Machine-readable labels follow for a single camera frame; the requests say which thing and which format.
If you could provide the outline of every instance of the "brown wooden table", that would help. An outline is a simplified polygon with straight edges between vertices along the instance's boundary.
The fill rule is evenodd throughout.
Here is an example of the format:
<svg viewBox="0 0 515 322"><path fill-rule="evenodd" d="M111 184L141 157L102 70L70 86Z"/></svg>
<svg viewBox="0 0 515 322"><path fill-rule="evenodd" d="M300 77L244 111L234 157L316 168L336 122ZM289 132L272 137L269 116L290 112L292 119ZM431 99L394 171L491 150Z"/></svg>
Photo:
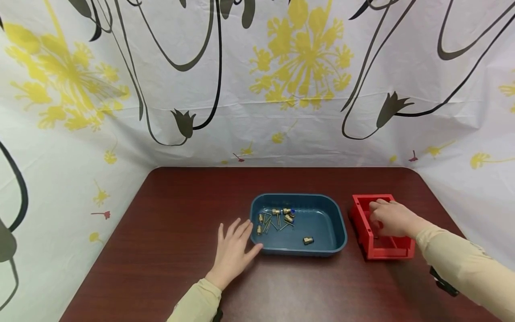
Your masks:
<svg viewBox="0 0 515 322"><path fill-rule="evenodd" d="M409 261L364 260L347 216L352 194L391 193L460 234L411 170L160 168L149 174L61 321L166 321L211 268L219 223L247 218L252 200L269 192L330 196L344 213L348 243L331 258L258 255L224 291L222 322L496 320L463 295L437 288L418 250Z"/></svg>

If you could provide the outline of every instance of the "tray rim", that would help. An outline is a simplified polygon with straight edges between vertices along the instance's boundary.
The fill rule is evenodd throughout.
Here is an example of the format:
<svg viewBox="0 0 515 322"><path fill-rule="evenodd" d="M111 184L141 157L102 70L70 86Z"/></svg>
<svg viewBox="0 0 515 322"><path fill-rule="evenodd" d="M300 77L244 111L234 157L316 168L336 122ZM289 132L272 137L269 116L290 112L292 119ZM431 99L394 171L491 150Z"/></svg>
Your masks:
<svg viewBox="0 0 515 322"><path fill-rule="evenodd" d="M330 202L332 202L335 206L336 206L336 209L338 210L338 214L340 215L340 222L341 222L341 225L342 227L344 228L344 234L345 234L345 240L344 240L344 243L336 248L336 249L332 249L332 250L319 250L319 249L291 249L291 248L272 248L272 247L265 247L263 246L262 250L265 250L265 251L287 251L287 252L291 252L291 253L313 253L313 254L320 254L320 253L325 253L325 254L335 254L339 251L341 251L345 245L347 245L347 241L349 240L349 235L347 234L347 229L345 227L345 222L344 222L344 217L343 215L341 214L341 209L340 209L340 206L336 203L336 201L333 200L333 198L329 197L329 196L326 196L326 195L322 195L322 194L319 194L319 193L262 193L258 196L256 196L256 198L254 198L254 200L252 200L252 203L250 204L250 211L249 211L249 218L250 220L252 220L252 207L254 206L254 202L260 198L260 197L263 197L263 196L270 196L270 195L286 195L286 196L317 196L317 197L323 197L323 198L326 198L328 199ZM254 240L254 236L253 234L250 235L250 240L252 241L252 243L255 245L255 244L258 244L255 240Z"/></svg>

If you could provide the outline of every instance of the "red plastic bin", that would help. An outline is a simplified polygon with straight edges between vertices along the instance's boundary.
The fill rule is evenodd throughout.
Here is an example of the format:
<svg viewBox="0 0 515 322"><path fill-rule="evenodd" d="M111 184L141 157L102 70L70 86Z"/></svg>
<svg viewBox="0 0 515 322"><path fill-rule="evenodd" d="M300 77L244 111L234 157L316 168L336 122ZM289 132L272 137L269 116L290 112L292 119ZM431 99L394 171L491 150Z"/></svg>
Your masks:
<svg viewBox="0 0 515 322"><path fill-rule="evenodd" d="M395 200L392 195L352 195L354 205L350 219L356 227L358 242L363 246L367 259L410 259L415 256L415 241L409 237L379 236L378 228L370 223L371 201L381 198Z"/></svg>

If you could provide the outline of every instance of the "sleeve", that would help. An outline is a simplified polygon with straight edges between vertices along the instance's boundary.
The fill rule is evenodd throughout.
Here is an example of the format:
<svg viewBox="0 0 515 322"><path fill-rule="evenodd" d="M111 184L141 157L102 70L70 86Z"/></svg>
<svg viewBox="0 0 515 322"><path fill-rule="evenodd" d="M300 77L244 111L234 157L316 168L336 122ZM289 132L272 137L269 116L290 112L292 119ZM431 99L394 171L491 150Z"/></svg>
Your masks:
<svg viewBox="0 0 515 322"><path fill-rule="evenodd" d="M184 294L167 322L211 322L221 295L219 288L201 279Z"/></svg>
<svg viewBox="0 0 515 322"><path fill-rule="evenodd" d="M416 237L427 262L455 289L502 321L515 321L515 273L485 251L432 225Z"/></svg>

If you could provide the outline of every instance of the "fabric backdrop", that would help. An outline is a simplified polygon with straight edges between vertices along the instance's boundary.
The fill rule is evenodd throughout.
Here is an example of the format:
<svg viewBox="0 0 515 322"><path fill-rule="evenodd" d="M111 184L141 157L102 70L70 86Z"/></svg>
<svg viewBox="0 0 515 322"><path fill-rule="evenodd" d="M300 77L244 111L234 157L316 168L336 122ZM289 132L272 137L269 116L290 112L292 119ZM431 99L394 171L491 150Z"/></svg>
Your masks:
<svg viewBox="0 0 515 322"><path fill-rule="evenodd" d="M58 321L158 166L409 167L515 268L514 7L0 3L0 320Z"/></svg>

